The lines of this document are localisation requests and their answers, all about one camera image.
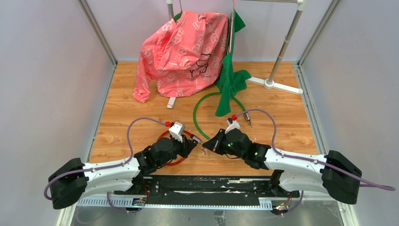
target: cable connector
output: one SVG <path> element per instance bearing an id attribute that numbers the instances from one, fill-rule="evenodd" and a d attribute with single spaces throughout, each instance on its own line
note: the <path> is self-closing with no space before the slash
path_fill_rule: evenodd
<path id="1" fill-rule="evenodd" d="M 229 125 L 229 126 L 227 127 L 225 134 L 230 132 L 230 130 L 239 129 L 239 124 L 237 122 L 237 116 L 236 116 L 235 120 L 233 119 L 233 116 L 231 118 L 227 119 L 227 125 Z"/>
<path id="2" fill-rule="evenodd" d="M 196 135 L 191 134 L 191 135 L 190 135 L 190 138 L 191 138 L 193 141 L 197 142 L 198 144 L 202 144 L 202 140 L 201 140 L 199 137 L 197 137 Z"/>
<path id="3" fill-rule="evenodd" d="M 282 203 L 282 204 L 276 206 L 275 209 L 276 209 L 276 210 L 288 210 L 288 209 L 289 209 L 289 206 L 287 206 L 287 205 L 285 205 L 284 203 Z"/>
<path id="4" fill-rule="evenodd" d="M 248 124 L 252 127 L 251 118 L 249 117 L 248 112 L 244 114 L 244 117 Z"/>

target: white bracket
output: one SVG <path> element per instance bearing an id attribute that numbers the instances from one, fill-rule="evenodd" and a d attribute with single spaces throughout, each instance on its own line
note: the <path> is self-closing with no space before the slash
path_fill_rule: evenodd
<path id="1" fill-rule="evenodd" d="M 291 86 L 286 86 L 286 85 L 283 85 L 280 83 L 276 83 L 274 81 L 268 82 L 267 79 L 259 79 L 259 78 L 252 77 L 252 78 L 247 79 L 247 81 L 264 86 L 266 89 L 278 89 L 281 91 L 285 91 L 285 92 L 297 94 L 297 95 L 301 95 L 303 93 L 302 89 L 298 89 L 298 88 L 291 87 Z"/>
<path id="2" fill-rule="evenodd" d="M 284 171 L 279 179 L 279 186 L 288 192 L 292 191 L 313 191 L 328 194 L 323 186 L 321 176 L 318 178 L 309 175 Z"/>
<path id="3" fill-rule="evenodd" d="M 176 102 L 176 97 L 170 97 L 167 107 L 172 109 L 175 106 L 175 102 Z"/>
<path id="4" fill-rule="evenodd" d="M 184 132 L 185 126 L 178 121 L 176 121 L 172 127 L 169 128 L 169 133 L 172 137 L 180 142 L 183 142 L 182 134 Z"/>
<path id="5" fill-rule="evenodd" d="M 230 132 L 230 130 L 239 129 L 239 124 L 238 124 L 237 120 L 228 119 L 227 125 L 229 125 L 229 126 L 227 127 L 225 134 Z"/>

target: jacket sleeve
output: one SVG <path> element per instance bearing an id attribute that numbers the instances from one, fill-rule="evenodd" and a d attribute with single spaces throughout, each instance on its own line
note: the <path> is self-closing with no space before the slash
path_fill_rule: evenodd
<path id="1" fill-rule="evenodd" d="M 152 80 L 153 65 L 147 63 L 147 58 L 151 59 L 152 53 L 145 49 L 140 52 L 140 57 L 137 67 L 136 86 L 133 97 L 144 103 L 150 97 L 150 89 L 148 83 Z"/>

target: white stand foot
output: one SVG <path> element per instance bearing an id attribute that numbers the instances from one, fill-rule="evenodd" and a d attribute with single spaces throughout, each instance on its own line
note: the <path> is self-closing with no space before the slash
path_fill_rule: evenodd
<path id="1" fill-rule="evenodd" d="M 274 81 L 269 82 L 268 79 L 259 79 L 259 78 L 252 77 L 250 79 L 247 79 L 247 81 L 264 86 L 266 89 L 278 89 L 281 91 L 285 91 L 285 92 L 297 94 L 297 95 L 300 95 L 303 93 L 302 89 L 294 88 L 291 86 L 286 86 L 286 85 L 283 85 L 280 83 L 275 83 Z"/>
<path id="2" fill-rule="evenodd" d="M 176 97 L 170 97 L 167 107 L 173 108 L 175 106 L 175 102 L 176 102 Z"/>

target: metal floor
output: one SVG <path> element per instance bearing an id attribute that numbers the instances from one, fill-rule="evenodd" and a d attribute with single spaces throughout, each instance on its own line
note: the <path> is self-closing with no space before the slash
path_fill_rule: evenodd
<path id="1" fill-rule="evenodd" d="M 336 201 L 303 201 L 284 218 L 268 219 L 270 211 L 264 210 L 185 210 L 143 209 L 136 214 L 126 214 L 104 207 L 79 207 L 72 226 L 343 226 Z"/>

